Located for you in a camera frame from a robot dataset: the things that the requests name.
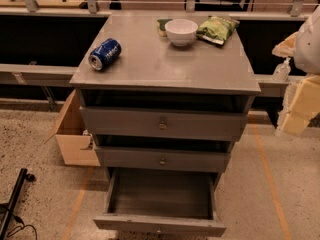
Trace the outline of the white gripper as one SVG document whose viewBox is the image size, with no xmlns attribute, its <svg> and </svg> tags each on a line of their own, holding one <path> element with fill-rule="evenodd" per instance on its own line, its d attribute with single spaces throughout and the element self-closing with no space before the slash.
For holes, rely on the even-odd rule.
<svg viewBox="0 0 320 240">
<path fill-rule="evenodd" d="M 297 32 L 277 44 L 272 54 L 277 57 L 293 57 Z M 289 83 L 285 90 L 283 109 L 279 113 L 276 135 L 299 136 L 310 121 L 320 113 L 320 75 L 307 75 Z"/>
</svg>

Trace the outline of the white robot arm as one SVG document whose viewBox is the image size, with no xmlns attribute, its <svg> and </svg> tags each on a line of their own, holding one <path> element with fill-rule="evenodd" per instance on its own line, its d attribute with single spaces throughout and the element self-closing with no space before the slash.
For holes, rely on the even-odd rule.
<svg viewBox="0 0 320 240">
<path fill-rule="evenodd" d="M 306 73 L 301 81 L 287 86 L 276 128 L 276 135 L 282 138 L 299 136 L 320 113 L 320 7 L 297 32 L 276 45 L 272 54 L 285 58 L 276 67 L 276 81 L 283 81 L 291 58 L 295 67 Z"/>
</svg>

